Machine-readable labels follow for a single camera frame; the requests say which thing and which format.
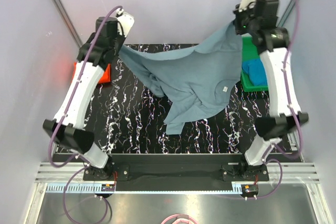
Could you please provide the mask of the grey-blue t shirt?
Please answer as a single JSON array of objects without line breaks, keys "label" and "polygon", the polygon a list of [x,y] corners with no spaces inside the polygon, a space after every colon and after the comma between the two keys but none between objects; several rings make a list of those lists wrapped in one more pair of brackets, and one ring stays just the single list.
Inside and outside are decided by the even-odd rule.
[{"label": "grey-blue t shirt", "polygon": [[119,57],[154,95],[172,102],[164,124],[167,135],[178,135],[185,123],[215,116],[228,105],[240,79],[242,48],[229,23],[193,47],[148,53],[123,46]]}]

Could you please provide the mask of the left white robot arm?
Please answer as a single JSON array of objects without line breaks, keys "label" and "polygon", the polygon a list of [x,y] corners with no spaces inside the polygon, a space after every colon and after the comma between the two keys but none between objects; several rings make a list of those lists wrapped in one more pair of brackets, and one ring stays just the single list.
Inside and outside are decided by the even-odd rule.
[{"label": "left white robot arm", "polygon": [[119,51],[134,24],[127,14],[99,17],[96,30],[79,49],[73,78],[66,97],[52,120],[44,120],[43,129],[50,136],[48,157],[57,144],[72,152],[72,157],[83,158],[90,166],[87,172],[103,180],[113,175],[111,157],[94,142],[93,132],[85,131],[87,107],[93,92],[111,61]]}]

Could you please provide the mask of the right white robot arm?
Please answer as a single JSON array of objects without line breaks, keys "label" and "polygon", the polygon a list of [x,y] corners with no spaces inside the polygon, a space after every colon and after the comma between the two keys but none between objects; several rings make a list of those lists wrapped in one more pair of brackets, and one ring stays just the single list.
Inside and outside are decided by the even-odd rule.
[{"label": "right white robot arm", "polygon": [[308,122],[301,111],[293,87],[290,68],[290,38],[285,28],[278,27],[279,0],[241,0],[236,5],[234,25],[239,35],[250,34],[263,64],[268,91],[270,115],[255,121],[256,136],[233,172],[250,180],[266,168],[273,148],[288,134]]}]

